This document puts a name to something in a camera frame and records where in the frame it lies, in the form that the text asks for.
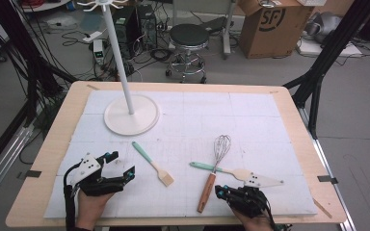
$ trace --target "wooden table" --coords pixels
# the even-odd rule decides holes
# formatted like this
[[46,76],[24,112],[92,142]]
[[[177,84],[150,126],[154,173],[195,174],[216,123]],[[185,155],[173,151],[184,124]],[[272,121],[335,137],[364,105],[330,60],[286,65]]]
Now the wooden table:
[[[275,217],[276,223],[342,223],[346,220],[343,207],[331,183],[319,182],[317,176],[328,175],[323,167],[312,140],[294,105],[290,93],[283,87],[189,85],[130,83],[131,90],[146,91],[195,91],[195,92],[242,92],[272,94],[286,131],[295,149],[304,177],[310,188],[318,214],[315,216]],[[44,141],[31,170],[41,171],[39,178],[28,177],[8,216],[10,227],[65,226],[65,220],[44,218],[56,172],[64,158],[76,124],[83,113],[92,90],[121,90],[120,83],[74,83]],[[103,218],[100,226],[118,225],[204,225],[236,224],[237,218]]]

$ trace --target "whisk wooden handle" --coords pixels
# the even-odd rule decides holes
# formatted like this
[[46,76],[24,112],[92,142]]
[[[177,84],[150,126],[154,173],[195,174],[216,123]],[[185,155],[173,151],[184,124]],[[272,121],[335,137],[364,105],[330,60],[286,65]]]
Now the whisk wooden handle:
[[205,187],[203,188],[202,195],[200,196],[199,205],[198,205],[198,212],[202,213],[203,209],[205,208],[206,203],[208,202],[209,195],[212,192],[213,185],[215,184],[216,174],[211,172]]

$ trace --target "power strip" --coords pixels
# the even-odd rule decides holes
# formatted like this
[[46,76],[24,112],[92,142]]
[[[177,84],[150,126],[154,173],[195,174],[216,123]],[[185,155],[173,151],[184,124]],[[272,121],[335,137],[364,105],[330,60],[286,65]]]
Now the power strip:
[[96,39],[97,37],[101,36],[101,32],[94,32],[92,33],[88,38],[83,38],[83,41],[85,42],[91,42],[93,39]]

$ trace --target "teal spatula handle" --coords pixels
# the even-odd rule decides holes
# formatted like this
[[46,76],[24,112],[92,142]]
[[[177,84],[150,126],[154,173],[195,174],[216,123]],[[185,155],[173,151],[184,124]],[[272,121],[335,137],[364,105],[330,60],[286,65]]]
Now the teal spatula handle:
[[[201,168],[201,169],[213,170],[213,166],[209,166],[207,164],[200,163],[200,162],[191,162],[189,165],[192,166],[192,167],[197,167],[197,168]],[[222,169],[220,167],[216,167],[216,170],[217,171],[222,171]]]
[[137,144],[135,141],[132,142],[134,148],[148,161],[152,162],[151,158],[146,154],[146,152]]

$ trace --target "black metal frame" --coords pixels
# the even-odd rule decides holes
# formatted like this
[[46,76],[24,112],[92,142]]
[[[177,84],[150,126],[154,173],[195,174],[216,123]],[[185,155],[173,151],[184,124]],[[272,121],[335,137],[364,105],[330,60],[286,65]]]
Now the black metal frame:
[[[21,126],[27,127],[34,120],[37,113],[37,103],[39,100],[38,84],[40,92],[45,96],[54,96],[62,91],[62,87],[57,83],[54,74],[64,80],[73,83],[77,81],[75,77],[60,70],[49,61],[45,60],[32,38],[29,36],[23,22],[12,5],[12,1],[0,0],[0,24],[10,38],[11,44],[17,49],[26,63],[26,69],[19,70],[23,76],[28,77],[27,101],[20,112],[13,119],[4,134],[0,137],[0,155],[6,145]],[[0,44],[5,49],[7,45],[1,40]],[[13,65],[19,67],[10,52],[7,52]]]
[[316,123],[323,79],[369,15],[370,0],[356,0],[328,39],[326,46],[310,70],[301,77],[283,85],[288,89],[299,86],[292,95],[293,101],[298,108],[304,108],[305,101],[312,94],[308,130],[313,139],[317,139]]

